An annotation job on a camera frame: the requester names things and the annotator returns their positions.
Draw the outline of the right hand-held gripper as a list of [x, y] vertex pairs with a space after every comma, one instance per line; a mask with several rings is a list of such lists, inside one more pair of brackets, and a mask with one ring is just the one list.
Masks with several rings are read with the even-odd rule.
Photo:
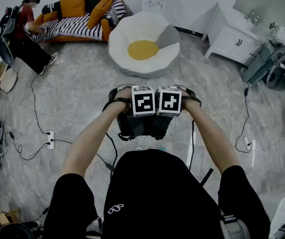
[[159, 87], [156, 92], [156, 102], [158, 116], [175, 117], [181, 112], [181, 91], [184, 89], [191, 99], [197, 100], [196, 94], [183, 85], [172, 85], [169, 87]]

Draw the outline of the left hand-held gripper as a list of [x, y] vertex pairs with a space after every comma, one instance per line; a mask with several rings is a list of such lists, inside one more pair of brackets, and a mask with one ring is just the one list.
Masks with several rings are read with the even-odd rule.
[[117, 92], [123, 88], [130, 88], [131, 90], [131, 97], [123, 99], [127, 103], [126, 114], [134, 117], [152, 116], [155, 114], [155, 91], [151, 87], [119, 85], [109, 92], [109, 101], [115, 101]]

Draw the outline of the person's left hand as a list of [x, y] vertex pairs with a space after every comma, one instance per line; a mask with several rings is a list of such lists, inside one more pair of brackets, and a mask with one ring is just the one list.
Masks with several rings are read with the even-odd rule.
[[120, 105], [122, 106], [122, 111], [128, 110], [130, 108], [130, 102], [132, 100], [132, 89], [130, 87], [125, 87], [119, 90], [115, 98], [129, 99], [130, 101], [128, 102], [120, 102]]

